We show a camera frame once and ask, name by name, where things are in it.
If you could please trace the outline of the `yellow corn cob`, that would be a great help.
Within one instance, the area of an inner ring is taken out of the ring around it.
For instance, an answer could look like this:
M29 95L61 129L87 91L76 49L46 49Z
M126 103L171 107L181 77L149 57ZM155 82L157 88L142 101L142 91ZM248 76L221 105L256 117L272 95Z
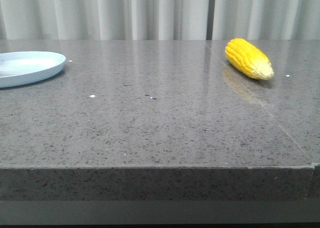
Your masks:
M249 78L270 80L274 77L267 55L243 38L230 40L225 47L225 56L238 71Z

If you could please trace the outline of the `light blue round plate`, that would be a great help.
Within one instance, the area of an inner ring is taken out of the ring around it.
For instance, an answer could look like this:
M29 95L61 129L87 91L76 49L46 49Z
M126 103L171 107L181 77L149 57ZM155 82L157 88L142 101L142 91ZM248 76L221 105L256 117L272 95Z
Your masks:
M49 51L0 54L0 87L12 88L49 79L64 68L66 57Z

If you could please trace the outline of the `grey pleated curtain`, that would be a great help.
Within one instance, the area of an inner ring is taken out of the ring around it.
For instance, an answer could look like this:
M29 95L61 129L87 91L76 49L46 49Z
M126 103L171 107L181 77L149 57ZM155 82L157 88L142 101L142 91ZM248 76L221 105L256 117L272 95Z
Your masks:
M317 40L320 0L0 0L5 40Z

